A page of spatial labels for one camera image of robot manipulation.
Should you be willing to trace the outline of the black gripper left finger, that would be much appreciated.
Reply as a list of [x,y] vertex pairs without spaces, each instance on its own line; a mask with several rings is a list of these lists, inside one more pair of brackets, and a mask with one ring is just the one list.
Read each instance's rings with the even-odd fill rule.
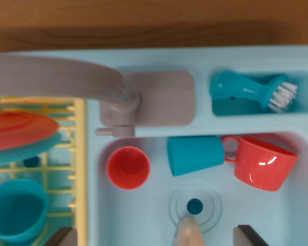
[[44,246],[77,246],[78,233],[73,227],[61,227],[44,244]]

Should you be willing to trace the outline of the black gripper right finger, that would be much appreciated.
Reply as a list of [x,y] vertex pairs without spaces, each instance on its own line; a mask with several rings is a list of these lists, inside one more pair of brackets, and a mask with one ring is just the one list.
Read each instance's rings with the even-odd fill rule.
[[233,245],[268,246],[267,242],[250,225],[238,225],[233,228]]

